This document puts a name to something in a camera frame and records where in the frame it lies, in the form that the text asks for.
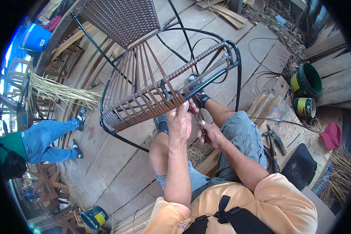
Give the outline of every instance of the chair frame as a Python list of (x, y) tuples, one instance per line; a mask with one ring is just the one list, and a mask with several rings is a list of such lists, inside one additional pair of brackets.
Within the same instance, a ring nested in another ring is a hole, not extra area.
[[(188, 100), (190, 98), (192, 98), (197, 92), (199, 92), (201, 89), (203, 89), (204, 87), (206, 87), (207, 85), (209, 85), (210, 83), (212, 83), (213, 81), (215, 81), (218, 77), (222, 76), (223, 74), (226, 74), (229, 70), (235, 68), (235, 67), (238, 67), (238, 85), (237, 85), (237, 98), (236, 98), (236, 104), (235, 104), (235, 111), (237, 112), (238, 111), (238, 104), (239, 104), (239, 97), (240, 97), (240, 86), (241, 86), (241, 77), (242, 77), (242, 63), (241, 63), (241, 57), (240, 57), (240, 53), (239, 53), (239, 49), (237, 47), (237, 45), (230, 41), (230, 40), (224, 40), (221, 36), (215, 34), (215, 33), (211, 33), (211, 32), (207, 32), (207, 31), (203, 31), (203, 30), (198, 30), (198, 29), (192, 29), (192, 28), (185, 28), (182, 24), (182, 21), (172, 3), (171, 0), (168, 0), (174, 14), (175, 14), (175, 17), (171, 18), (170, 20), (168, 20), (165, 24), (163, 24), (162, 26), (160, 26), (159, 30), (152, 33), (151, 35), (147, 36), (145, 38), (145, 40), (153, 37), (153, 36), (157, 36), (158, 39), (161, 41), (161, 43), (166, 47), (168, 48), (173, 54), (175, 54), (178, 58), (180, 58), (182, 61), (184, 61), (186, 64), (187, 63), (190, 63), (189, 60), (185, 59), (183, 56), (181, 56), (179, 53), (177, 53), (175, 50), (173, 50), (172, 48), (170, 48), (162, 39), (161, 37), (159, 36), (159, 33), (161, 32), (164, 32), (164, 31), (171, 31), (171, 30), (182, 30), (183, 33), (184, 33), (184, 36), (186, 38), (186, 42), (188, 44), (188, 47), (190, 49), (190, 52), (191, 52), (191, 60), (195, 59), (194, 57), (194, 54), (193, 54), (193, 49), (195, 47), (195, 45), (197, 44), (197, 42), (194, 44), (194, 46), (192, 47), (191, 44), (190, 44), (190, 41), (189, 41), (189, 38), (187, 36), (187, 33), (186, 31), (194, 31), (194, 32), (197, 32), (197, 33), (203, 33), (203, 34), (206, 34), (206, 35), (209, 35), (209, 36), (212, 36), (212, 37), (215, 37), (216, 39), (220, 40), (220, 43), (221, 45), (225, 46), (226, 50), (227, 50), (227, 53), (228, 53), (228, 59), (229, 59), (229, 63), (228, 63), (228, 67), (226, 68), (223, 68), (221, 69), (220, 71), (216, 72), (214, 75), (212, 75), (210, 78), (208, 78), (206, 81), (202, 82), (200, 85), (198, 85), (197, 87), (195, 87), (192, 91), (188, 92), (187, 94), (185, 94), (183, 96), (183, 98), (185, 100)], [(72, 16), (72, 18), (77, 22), (77, 24), (79, 25), (79, 27), (83, 30), (83, 32), (85, 33), (85, 35), (87, 36), (87, 38), (91, 41), (91, 43), (96, 47), (96, 49), (103, 55), (103, 57), (112, 65), (113, 67), (113, 71), (111, 73), (111, 76), (109, 77), (108, 81), (107, 81), (107, 85), (105, 86), (105, 89), (103, 91), (103, 97), (101, 99), (101, 102), (100, 102), (100, 125), (101, 127), (110, 135), (112, 135), (113, 137), (131, 145), (131, 146), (134, 146), (140, 150), (143, 150), (145, 152), (149, 152), (148, 149), (140, 146), (140, 145), (137, 145), (136, 143), (133, 143), (132, 141), (126, 139), (126, 138), (123, 138), (122, 136), (118, 135), (118, 131), (117, 130), (109, 130), (109, 128), (104, 124), (104, 119), (103, 119), (103, 102), (104, 102), (104, 98), (105, 98), (105, 95), (106, 95), (106, 92), (107, 92), (107, 89), (109, 87), (109, 84), (110, 84), (110, 81), (112, 79), (112, 76), (113, 76), (113, 73), (114, 71), (119, 71), (118, 70), (118, 64), (120, 62), (120, 59), (123, 57), (123, 55), (125, 53), (122, 53), (121, 55), (119, 55), (117, 58), (115, 58), (114, 60), (110, 60), (107, 55), (103, 52), (103, 50), (96, 44), (96, 42), (92, 39), (92, 37), (89, 35), (89, 33), (86, 31), (86, 29), (83, 27), (83, 25), (80, 23), (80, 21), (77, 19), (76, 15), (74, 14), (74, 12), (71, 12), (70, 15)], [(172, 23), (170, 24), (171, 21), (173, 21), (175, 18), (177, 18), (177, 22), (175, 23)], [(207, 66), (204, 68), (204, 70), (199, 73), (198, 70), (197, 70), (197, 66), (196, 64), (195, 65), (192, 65), (195, 67), (195, 71), (196, 71), (196, 75), (199, 75), (198, 79), (202, 79), (204, 76), (206, 76), (207, 74), (209, 74), (211, 71), (213, 71), (215, 68), (217, 68), (218, 66), (222, 65), (222, 63), (219, 63), (219, 64), (216, 64), (215, 66), (213, 66), (212, 68), (210, 68), (209, 70), (207, 70), (211, 64), (214, 62), (214, 60), (217, 58), (217, 56), (222, 52), (222, 49), (223, 48), (220, 48), (217, 50), (217, 52), (213, 55), (213, 57), (211, 58), (211, 60), (208, 62)], [(236, 56), (236, 60), (233, 61), (233, 56), (232, 56), (232, 50), (234, 51), (235, 53), (235, 56)], [(160, 82), (165, 82), (164, 79), (161, 79), (158, 83), (160, 84)]]

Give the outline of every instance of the cargo shorts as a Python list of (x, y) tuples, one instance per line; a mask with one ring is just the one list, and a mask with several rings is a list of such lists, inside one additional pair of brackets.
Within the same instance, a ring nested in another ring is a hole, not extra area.
[[(228, 118), (222, 125), (222, 134), (239, 149), (245, 156), (259, 163), (267, 169), (267, 158), (264, 155), (264, 146), (257, 125), (248, 118), (246, 112), (238, 111)], [(191, 202), (197, 198), (206, 188), (228, 182), (241, 182), (231, 167), (226, 155), (220, 153), (217, 161), (217, 170), (214, 178), (209, 178), (196, 171), (189, 161), (189, 172), (191, 179)], [(165, 176), (157, 176), (156, 180), (165, 185)]]

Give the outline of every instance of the green shirt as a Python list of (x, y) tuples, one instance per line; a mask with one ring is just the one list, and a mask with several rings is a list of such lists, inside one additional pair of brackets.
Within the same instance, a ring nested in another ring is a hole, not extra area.
[[(4, 137), (1, 137), (0, 144), (8, 148), (9, 150), (18, 153), (19, 156), (23, 157), (25, 161), (27, 161), (25, 147), (23, 146), (22, 142), (22, 132), (10, 133)], [(8, 152), (5, 151), (5, 149), (3, 149), (2, 147), (0, 147), (0, 164), (4, 163), (7, 155)]]

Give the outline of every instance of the pink cap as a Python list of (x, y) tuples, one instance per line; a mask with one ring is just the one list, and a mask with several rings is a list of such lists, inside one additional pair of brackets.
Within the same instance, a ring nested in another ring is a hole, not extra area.
[(331, 122), (319, 136), (324, 139), (325, 146), (328, 150), (338, 148), (341, 145), (342, 131), (335, 122)]

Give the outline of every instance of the sneaker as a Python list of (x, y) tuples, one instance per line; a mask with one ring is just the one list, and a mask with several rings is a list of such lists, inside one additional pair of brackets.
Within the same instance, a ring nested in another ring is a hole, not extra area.
[(75, 139), (73, 139), (73, 149), (75, 149), (77, 151), (77, 156), (75, 158), (83, 158), (83, 153), (81, 151), (81, 149), (79, 148), (77, 141)]
[[(196, 79), (196, 75), (191, 74), (189, 76), (189, 83), (194, 81)], [(208, 99), (211, 99), (205, 92), (203, 89), (199, 90), (199, 92), (197, 94), (195, 94), (195, 96), (193, 97), (194, 103), (197, 106), (197, 108), (204, 108), (206, 101)]]
[(153, 118), (153, 120), (157, 128), (159, 129), (160, 133), (163, 132), (169, 135), (168, 118), (166, 114), (156, 116)]
[(77, 116), (77, 123), (78, 123), (77, 129), (80, 132), (84, 131), (85, 116), (86, 116), (86, 109), (84, 108), (84, 106), (82, 106)]

